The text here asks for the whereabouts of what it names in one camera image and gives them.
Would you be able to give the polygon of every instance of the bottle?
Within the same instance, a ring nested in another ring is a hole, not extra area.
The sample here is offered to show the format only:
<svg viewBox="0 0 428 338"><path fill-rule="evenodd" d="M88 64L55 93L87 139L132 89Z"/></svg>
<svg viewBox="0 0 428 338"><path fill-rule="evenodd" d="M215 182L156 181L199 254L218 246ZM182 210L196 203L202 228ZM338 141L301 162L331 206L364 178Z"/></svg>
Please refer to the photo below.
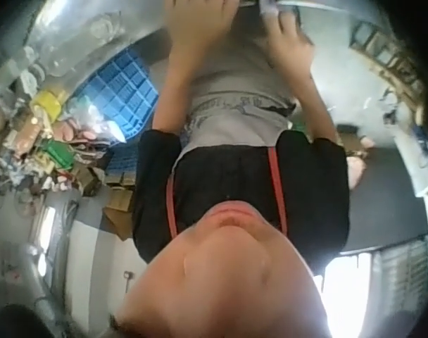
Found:
<svg viewBox="0 0 428 338"><path fill-rule="evenodd" d="M0 67L0 93L7 89L20 76L20 74L32 65L38 55L30 46L24 46L12 58Z"/></svg>
<svg viewBox="0 0 428 338"><path fill-rule="evenodd" d="M121 28L120 13L107 13L90 20L76 35L58 46L48 46L42 51L41 63L47 73L64 76L98 48L111 42L125 30Z"/></svg>

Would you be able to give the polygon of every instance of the person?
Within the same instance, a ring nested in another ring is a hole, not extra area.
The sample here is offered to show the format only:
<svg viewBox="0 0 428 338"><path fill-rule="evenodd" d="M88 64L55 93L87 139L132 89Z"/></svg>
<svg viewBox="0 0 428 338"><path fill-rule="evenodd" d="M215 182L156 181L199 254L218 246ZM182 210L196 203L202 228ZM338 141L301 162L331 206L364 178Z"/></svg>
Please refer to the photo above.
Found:
<svg viewBox="0 0 428 338"><path fill-rule="evenodd" d="M267 14L267 58L229 34L239 0L165 3L172 49L132 213L149 264L105 337L329 337L313 274L346 243L349 189L313 45L292 13ZM310 141L282 113L294 99Z"/></svg>

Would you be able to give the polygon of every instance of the hand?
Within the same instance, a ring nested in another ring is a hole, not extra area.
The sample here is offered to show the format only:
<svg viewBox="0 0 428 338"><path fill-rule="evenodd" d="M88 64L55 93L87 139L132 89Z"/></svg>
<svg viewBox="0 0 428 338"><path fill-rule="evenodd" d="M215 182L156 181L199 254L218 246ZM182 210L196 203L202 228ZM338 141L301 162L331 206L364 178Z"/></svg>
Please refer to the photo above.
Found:
<svg viewBox="0 0 428 338"><path fill-rule="evenodd" d="M239 0L165 0L170 58L177 59L179 68L199 66L231 29L238 7Z"/></svg>
<svg viewBox="0 0 428 338"><path fill-rule="evenodd" d="M311 79L314 46L302 31L292 12L264 15L270 56L283 76L294 86Z"/></svg>

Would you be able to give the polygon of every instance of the blue plastic crate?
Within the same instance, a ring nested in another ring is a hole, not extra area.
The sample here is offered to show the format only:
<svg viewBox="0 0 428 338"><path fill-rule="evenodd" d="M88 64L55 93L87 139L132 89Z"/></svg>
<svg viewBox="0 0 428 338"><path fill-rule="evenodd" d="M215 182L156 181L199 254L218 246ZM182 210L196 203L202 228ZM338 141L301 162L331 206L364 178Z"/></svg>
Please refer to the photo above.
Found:
<svg viewBox="0 0 428 338"><path fill-rule="evenodd" d="M137 144L115 147L114 155L109 162L106 173L108 175L135 173L138 158L139 150Z"/></svg>
<svg viewBox="0 0 428 338"><path fill-rule="evenodd" d="M87 96L107 120L118 124L126 140L144 129L158 100L148 69L130 48L98 69L75 96Z"/></svg>

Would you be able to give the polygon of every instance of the metal pipe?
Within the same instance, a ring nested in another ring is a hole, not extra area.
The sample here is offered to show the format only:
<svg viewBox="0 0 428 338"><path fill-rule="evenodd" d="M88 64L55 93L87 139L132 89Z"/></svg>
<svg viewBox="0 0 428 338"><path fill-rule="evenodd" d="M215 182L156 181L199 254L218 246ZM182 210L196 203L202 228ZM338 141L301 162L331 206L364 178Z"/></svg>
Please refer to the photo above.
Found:
<svg viewBox="0 0 428 338"><path fill-rule="evenodd" d="M390 29L389 21L380 8L370 0L277 0L278 6L299 6L338 11L356 19L373 23L384 31Z"/></svg>

